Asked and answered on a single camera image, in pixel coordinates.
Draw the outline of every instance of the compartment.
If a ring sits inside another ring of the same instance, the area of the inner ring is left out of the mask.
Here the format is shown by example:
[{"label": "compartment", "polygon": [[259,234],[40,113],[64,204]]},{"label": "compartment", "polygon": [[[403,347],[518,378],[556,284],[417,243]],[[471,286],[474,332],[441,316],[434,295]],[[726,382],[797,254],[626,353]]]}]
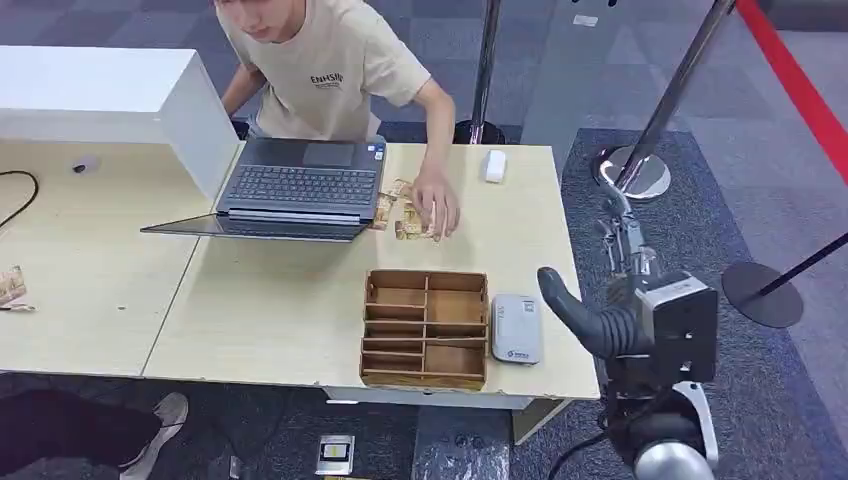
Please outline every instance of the compartment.
[{"label": "compartment", "polygon": [[365,320],[403,320],[407,322],[423,322],[424,307],[367,303],[365,304]]},{"label": "compartment", "polygon": [[480,390],[488,294],[474,273],[374,270],[365,292],[366,385]]},{"label": "compartment", "polygon": [[485,323],[486,305],[481,292],[430,290],[427,292],[427,321]]},{"label": "compartment", "polygon": [[427,289],[483,293],[485,285],[486,277],[478,273],[432,272]]},{"label": "compartment", "polygon": [[427,338],[486,338],[486,325],[483,323],[427,323]]},{"label": "compartment", "polygon": [[427,274],[408,270],[380,270],[368,279],[368,303],[424,306]]},{"label": "compartment", "polygon": [[423,322],[366,321],[366,338],[422,338]]},{"label": "compartment", "polygon": [[428,340],[424,349],[424,372],[480,376],[486,372],[486,340]]},{"label": "compartment", "polygon": [[421,354],[362,352],[363,370],[392,370],[399,372],[421,372]]},{"label": "compartment", "polygon": [[406,340],[389,338],[363,338],[363,352],[389,352],[389,353],[424,353],[424,340]]}]

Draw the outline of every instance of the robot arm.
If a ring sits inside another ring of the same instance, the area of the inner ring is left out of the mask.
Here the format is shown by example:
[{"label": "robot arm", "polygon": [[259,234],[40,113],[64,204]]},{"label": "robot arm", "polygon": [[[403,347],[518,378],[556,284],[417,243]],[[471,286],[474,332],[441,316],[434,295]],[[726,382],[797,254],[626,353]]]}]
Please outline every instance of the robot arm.
[{"label": "robot arm", "polygon": [[607,306],[588,308],[547,267],[542,297],[605,362],[607,434],[636,478],[712,479],[718,448],[700,382],[715,375],[718,293],[688,272],[663,273],[627,198],[605,188]]}]

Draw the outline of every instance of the desk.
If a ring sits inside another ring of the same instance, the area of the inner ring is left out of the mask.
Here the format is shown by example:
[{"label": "desk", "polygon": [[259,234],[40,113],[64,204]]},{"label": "desk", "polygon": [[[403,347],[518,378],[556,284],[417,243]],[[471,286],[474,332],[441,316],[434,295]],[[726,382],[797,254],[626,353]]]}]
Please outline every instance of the desk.
[{"label": "desk", "polygon": [[[395,178],[415,177],[424,148],[390,145],[383,190]],[[451,149],[448,174],[461,200],[462,223],[439,244],[400,241],[390,230],[369,230],[352,245],[201,239],[144,376],[324,387],[334,398],[368,401],[530,406],[541,417],[559,411],[566,403],[559,399],[597,398],[591,356],[547,308],[544,360],[524,367],[489,358],[480,393],[423,396],[367,388],[359,377],[370,269],[485,272],[493,297],[538,296],[536,269],[550,265],[579,295],[550,148],[502,148],[509,165],[501,185],[479,179],[488,147]],[[533,399],[550,404],[530,405]]]},{"label": "desk", "polygon": [[[95,168],[73,173],[84,155]],[[0,370],[140,375],[197,240],[139,228],[209,200],[168,146],[0,141],[0,171],[12,169],[41,192],[0,231],[0,269],[22,267],[38,311],[0,315]],[[31,192],[0,177],[0,219]]]}]

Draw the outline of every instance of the young man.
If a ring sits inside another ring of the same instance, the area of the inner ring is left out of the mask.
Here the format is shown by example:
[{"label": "young man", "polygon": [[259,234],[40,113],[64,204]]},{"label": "young man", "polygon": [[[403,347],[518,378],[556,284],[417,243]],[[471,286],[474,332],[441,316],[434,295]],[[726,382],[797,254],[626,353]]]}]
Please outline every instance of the young man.
[{"label": "young man", "polygon": [[362,0],[215,0],[241,61],[222,102],[234,114],[260,88],[251,133],[366,141],[379,120],[370,96],[427,112],[427,150],[412,200],[434,238],[450,236],[459,205],[445,177],[454,104],[386,21]]}]

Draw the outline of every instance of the paper money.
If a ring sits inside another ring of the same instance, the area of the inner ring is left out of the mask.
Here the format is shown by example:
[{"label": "paper money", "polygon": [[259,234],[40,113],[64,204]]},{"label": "paper money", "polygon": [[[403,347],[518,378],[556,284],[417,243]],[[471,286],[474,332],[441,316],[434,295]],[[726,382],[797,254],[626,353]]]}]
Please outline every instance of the paper money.
[{"label": "paper money", "polygon": [[395,222],[395,236],[398,240],[433,238],[433,225],[425,230],[415,206],[407,201],[403,205],[403,220]]},{"label": "paper money", "polygon": [[407,182],[406,180],[401,180],[400,178],[396,179],[392,184],[392,187],[386,192],[386,195],[390,197],[400,198],[407,197],[409,198],[409,193],[411,191],[412,184]]},{"label": "paper money", "polygon": [[24,274],[21,267],[14,266],[8,272],[0,273],[0,305],[5,305],[26,294]]},{"label": "paper money", "polygon": [[372,230],[385,230],[389,226],[389,215],[392,213],[392,206],[394,204],[394,198],[385,193],[377,194],[377,213],[374,215],[374,221],[369,228]]}]

